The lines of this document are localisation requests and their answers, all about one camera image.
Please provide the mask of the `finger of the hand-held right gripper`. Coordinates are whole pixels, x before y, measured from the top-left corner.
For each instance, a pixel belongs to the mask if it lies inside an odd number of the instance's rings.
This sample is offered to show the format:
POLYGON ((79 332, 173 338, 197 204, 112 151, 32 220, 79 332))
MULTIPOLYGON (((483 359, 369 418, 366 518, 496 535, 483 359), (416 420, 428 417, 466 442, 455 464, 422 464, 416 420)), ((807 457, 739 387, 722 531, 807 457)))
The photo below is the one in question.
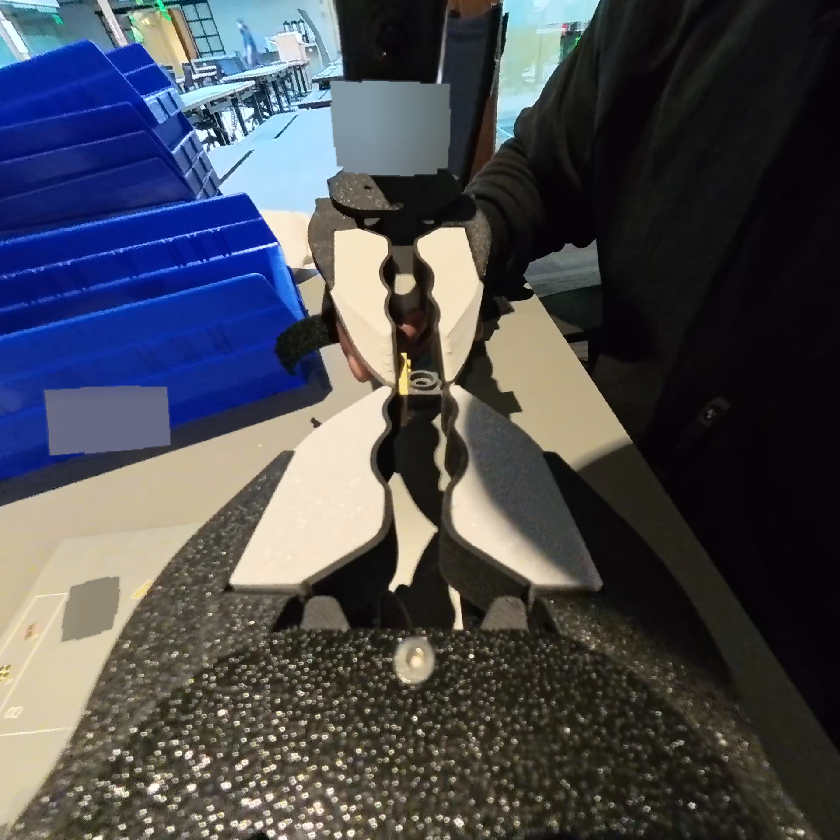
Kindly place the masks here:
POLYGON ((394 388, 396 326, 389 312, 392 292, 383 274, 391 255, 389 240, 369 229, 334 233, 331 299, 338 321, 366 369, 394 388))
POLYGON ((431 273, 440 371, 444 382, 454 382, 476 341, 484 288, 462 227, 425 234, 416 241, 416 254, 431 273))

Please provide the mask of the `person's right forearm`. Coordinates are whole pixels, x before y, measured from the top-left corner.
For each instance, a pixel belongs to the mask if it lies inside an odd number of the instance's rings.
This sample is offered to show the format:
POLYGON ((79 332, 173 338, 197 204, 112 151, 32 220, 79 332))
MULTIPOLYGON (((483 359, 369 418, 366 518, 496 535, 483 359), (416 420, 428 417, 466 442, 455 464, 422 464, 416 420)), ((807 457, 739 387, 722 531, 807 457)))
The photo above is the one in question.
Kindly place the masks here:
POLYGON ((588 108, 540 99, 469 185, 492 234, 489 291, 516 298, 529 282, 554 298, 601 284, 587 185, 593 125, 588 108))

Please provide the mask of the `grey instruction booklet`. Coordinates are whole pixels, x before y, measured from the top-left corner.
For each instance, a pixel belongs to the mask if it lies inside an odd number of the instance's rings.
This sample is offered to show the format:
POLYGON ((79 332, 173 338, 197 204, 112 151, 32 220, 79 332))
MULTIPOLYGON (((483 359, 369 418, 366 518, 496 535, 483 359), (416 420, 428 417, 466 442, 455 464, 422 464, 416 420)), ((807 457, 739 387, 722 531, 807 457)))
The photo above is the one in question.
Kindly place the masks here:
POLYGON ((2 637, 2 828, 55 765, 126 622, 198 528, 67 539, 51 556, 2 637))

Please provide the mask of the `stack of blue storage bins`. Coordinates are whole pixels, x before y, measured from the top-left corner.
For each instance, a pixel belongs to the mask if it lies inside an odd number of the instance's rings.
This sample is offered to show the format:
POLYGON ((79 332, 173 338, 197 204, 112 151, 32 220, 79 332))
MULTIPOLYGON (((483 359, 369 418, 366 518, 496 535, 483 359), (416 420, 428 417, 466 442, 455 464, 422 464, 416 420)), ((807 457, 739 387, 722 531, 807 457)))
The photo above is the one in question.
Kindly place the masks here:
POLYGON ((177 90, 140 45, 78 41, 2 68, 1 475, 132 446, 58 445, 60 398, 147 406, 169 431, 330 391, 306 316, 246 194, 224 195, 177 90))

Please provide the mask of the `grey desk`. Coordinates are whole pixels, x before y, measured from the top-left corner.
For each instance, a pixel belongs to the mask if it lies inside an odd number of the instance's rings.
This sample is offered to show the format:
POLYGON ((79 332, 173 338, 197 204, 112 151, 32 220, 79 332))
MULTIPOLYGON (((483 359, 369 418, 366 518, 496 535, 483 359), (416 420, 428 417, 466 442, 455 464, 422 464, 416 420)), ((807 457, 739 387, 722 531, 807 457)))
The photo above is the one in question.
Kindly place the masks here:
MULTIPOLYGON (((838 838, 838 751, 789 676, 742 609, 714 564, 667 498, 598 392, 591 377, 537 297, 512 304, 488 339, 487 358, 468 373, 465 388, 504 410, 512 394, 512 420, 556 453, 644 541, 675 575, 697 608, 731 669, 759 740, 785 789, 822 838, 838 838)), ((331 391, 320 385, 300 395, 280 394, 177 428, 170 448, 81 456, 2 482, 2 649, 35 599, 54 607, 49 582, 119 575, 122 600, 115 623, 130 609, 127 586, 142 571, 161 571, 236 491, 282 451, 361 399, 358 383, 336 349, 324 352, 331 391)), ((69 642, 58 655, 60 633, 37 637, 23 682, 2 686, 2 714, 40 702, 35 694, 61 687, 36 717, 24 710, 2 727, 2 823, 56 761, 104 663, 116 630, 69 642)))

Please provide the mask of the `long grey table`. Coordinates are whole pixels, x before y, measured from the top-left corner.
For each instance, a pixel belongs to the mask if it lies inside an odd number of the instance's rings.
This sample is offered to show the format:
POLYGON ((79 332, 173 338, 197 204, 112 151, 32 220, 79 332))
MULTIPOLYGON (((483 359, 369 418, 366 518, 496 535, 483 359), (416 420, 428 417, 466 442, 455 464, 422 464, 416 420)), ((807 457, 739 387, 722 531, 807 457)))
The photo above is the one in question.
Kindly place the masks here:
POLYGON ((293 111, 310 89, 308 61, 279 61, 182 94, 182 111, 206 147, 223 148, 293 111))

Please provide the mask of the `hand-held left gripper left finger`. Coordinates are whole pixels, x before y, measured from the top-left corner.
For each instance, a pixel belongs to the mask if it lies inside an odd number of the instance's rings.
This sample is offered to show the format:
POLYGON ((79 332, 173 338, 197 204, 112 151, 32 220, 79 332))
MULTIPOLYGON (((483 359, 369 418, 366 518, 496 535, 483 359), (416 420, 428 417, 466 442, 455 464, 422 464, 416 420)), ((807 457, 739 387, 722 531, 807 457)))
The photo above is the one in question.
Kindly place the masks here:
POLYGON ((393 524, 376 458, 392 431, 380 387, 301 441, 230 576, 235 592, 304 592, 380 545, 393 524))

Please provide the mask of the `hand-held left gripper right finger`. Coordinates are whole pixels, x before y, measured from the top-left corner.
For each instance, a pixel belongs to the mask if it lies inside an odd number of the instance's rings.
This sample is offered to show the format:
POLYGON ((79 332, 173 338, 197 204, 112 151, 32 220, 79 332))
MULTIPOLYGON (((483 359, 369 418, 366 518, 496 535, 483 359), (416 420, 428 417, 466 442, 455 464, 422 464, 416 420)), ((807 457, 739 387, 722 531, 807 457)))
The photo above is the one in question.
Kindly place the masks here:
POLYGON ((461 592, 597 592, 591 553, 542 448, 519 425, 463 387, 444 394, 448 485, 441 539, 460 559, 442 560, 461 592))

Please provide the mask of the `person's right hand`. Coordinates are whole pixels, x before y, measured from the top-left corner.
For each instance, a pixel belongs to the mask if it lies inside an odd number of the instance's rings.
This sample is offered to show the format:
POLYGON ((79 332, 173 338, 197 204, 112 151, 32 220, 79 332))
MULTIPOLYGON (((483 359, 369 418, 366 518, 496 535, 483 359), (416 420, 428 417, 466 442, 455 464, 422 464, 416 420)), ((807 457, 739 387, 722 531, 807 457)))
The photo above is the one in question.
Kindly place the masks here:
MULTIPOLYGON (((333 313, 335 334, 340 348, 353 376, 359 382, 373 380, 374 373, 357 349, 354 340, 347 331, 338 309, 333 313)), ((395 317, 395 336, 397 350, 405 352, 413 361, 419 361, 437 348, 437 326, 432 324, 431 315, 425 306, 416 305, 409 309, 399 309, 395 317)))

